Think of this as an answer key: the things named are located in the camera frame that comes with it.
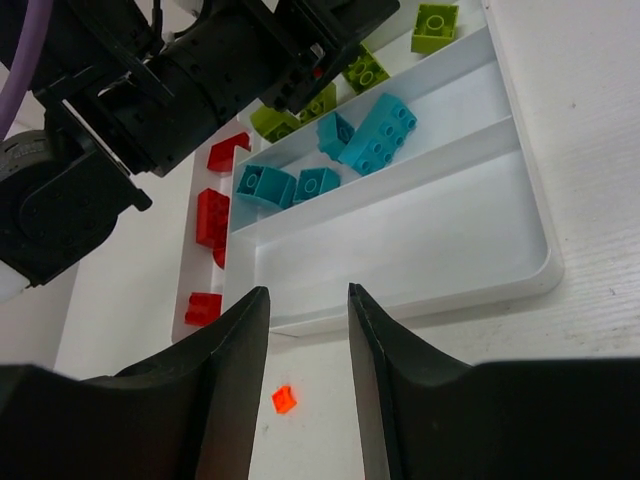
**small red lego brick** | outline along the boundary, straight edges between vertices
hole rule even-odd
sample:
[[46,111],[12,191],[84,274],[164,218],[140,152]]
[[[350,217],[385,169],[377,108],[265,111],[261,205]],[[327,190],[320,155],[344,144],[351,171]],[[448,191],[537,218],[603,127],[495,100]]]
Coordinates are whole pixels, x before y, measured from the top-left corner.
[[192,293],[184,323],[196,327],[206,327],[220,317],[222,295],[218,293]]
[[198,195],[196,243],[209,248],[226,247],[229,197],[210,188]]
[[250,141],[248,133],[239,133],[220,143],[216,143],[209,152],[207,168],[217,173],[231,172],[233,169],[233,152],[236,146],[251,151]]
[[224,270],[224,264],[227,259],[227,247],[218,247],[213,249],[213,259],[221,269]]
[[293,397],[293,392],[289,385],[280,387],[276,393],[271,395],[271,400],[273,400],[273,406],[276,409],[276,413],[279,413],[280,415],[288,413],[298,404],[296,399]]

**lime green lego brick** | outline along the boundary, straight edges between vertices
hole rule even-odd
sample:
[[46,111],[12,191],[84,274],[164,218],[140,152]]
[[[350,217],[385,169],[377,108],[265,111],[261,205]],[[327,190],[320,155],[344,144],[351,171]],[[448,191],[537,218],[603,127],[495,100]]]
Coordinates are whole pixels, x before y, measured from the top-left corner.
[[300,120],[289,112],[277,112],[264,105],[250,117],[256,132],[271,143],[276,143],[300,128]]
[[429,55],[446,47],[455,39],[457,21],[457,5],[420,5],[411,51]]
[[319,116],[330,112],[336,108],[336,106],[336,85],[332,82],[300,112],[300,122],[302,125],[309,123],[311,120],[315,120]]
[[360,45],[358,59],[342,72],[342,76],[358,95],[389,78],[384,67],[364,45]]

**cyan lego brick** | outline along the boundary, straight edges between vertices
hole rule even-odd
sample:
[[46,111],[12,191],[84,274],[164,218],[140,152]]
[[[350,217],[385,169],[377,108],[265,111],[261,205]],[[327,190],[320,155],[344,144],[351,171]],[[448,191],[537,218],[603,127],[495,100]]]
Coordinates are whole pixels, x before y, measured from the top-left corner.
[[402,101],[383,94],[349,144],[338,157],[360,175],[376,172],[391,163],[418,120]]
[[457,21],[457,5],[420,5],[411,36],[411,51],[429,55],[446,47],[455,39]]
[[296,179],[277,168],[247,165],[236,195],[263,207],[289,208],[296,190]]
[[330,168],[309,168],[300,172],[293,204],[327,193],[340,186],[340,175]]
[[355,133],[355,129],[336,112],[318,120],[318,150],[338,161],[338,157]]

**lego brick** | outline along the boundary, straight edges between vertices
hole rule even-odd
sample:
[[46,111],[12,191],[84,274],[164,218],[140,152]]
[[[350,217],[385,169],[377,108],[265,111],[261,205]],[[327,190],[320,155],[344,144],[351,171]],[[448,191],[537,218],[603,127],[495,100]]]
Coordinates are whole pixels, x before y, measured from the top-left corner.
[[217,247],[213,249],[213,260],[216,265],[224,270],[225,262],[227,260],[227,245],[225,241],[224,247]]
[[300,172],[293,204],[327,193],[340,186],[340,175],[330,168],[310,168]]
[[184,323],[206,327],[216,321],[222,312],[222,295],[217,293],[192,293]]
[[233,168],[233,154],[236,147],[251,151],[249,134],[239,133],[220,143],[216,143],[209,151],[207,168],[216,173],[229,173]]
[[420,5],[411,51],[429,55],[446,47],[455,39],[457,21],[457,5]]
[[280,387],[276,393],[271,395],[271,400],[273,401],[273,407],[276,413],[280,415],[290,412],[291,409],[298,404],[289,385]]
[[228,223],[229,197],[210,188],[203,190],[198,195],[196,243],[209,248],[226,244]]
[[331,112],[318,121],[318,150],[337,162],[355,132],[355,128],[342,116]]
[[300,128],[300,120],[289,112],[277,112],[264,105],[251,114],[251,125],[265,140],[276,143]]
[[384,67],[364,45],[360,45],[360,55],[342,72],[342,76],[358,95],[389,78]]
[[264,207],[289,208],[296,179],[282,170],[263,165],[247,165],[236,194]]
[[300,112],[300,122],[302,125],[309,123],[311,120],[330,112],[337,105],[336,85],[330,83],[320,94],[311,100],[311,103]]
[[360,175],[387,166],[418,120],[402,101],[383,94],[340,154],[338,160]]

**white tray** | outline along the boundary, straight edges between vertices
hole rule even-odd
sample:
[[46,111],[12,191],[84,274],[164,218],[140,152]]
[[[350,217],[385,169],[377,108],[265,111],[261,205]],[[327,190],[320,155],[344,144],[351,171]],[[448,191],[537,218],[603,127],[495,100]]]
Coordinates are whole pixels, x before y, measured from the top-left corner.
[[[478,8],[463,10],[470,6]],[[358,126],[383,92],[409,106],[418,128],[389,167],[359,177],[332,162],[317,151],[315,122],[252,156],[237,150],[233,186],[204,164],[208,146],[239,123],[197,152],[174,340],[191,331],[184,312],[193,291],[223,292],[228,308],[266,285],[272,331],[299,336],[346,326],[349,282],[402,319],[540,294],[560,281],[562,260],[518,101],[479,7],[461,5],[473,28],[418,63],[403,53],[410,32],[383,47],[379,58],[395,48],[395,65],[408,69],[338,107]],[[343,184],[275,214],[232,197],[223,273],[194,242],[195,198],[207,186],[235,191],[246,163],[293,174],[328,166]]]

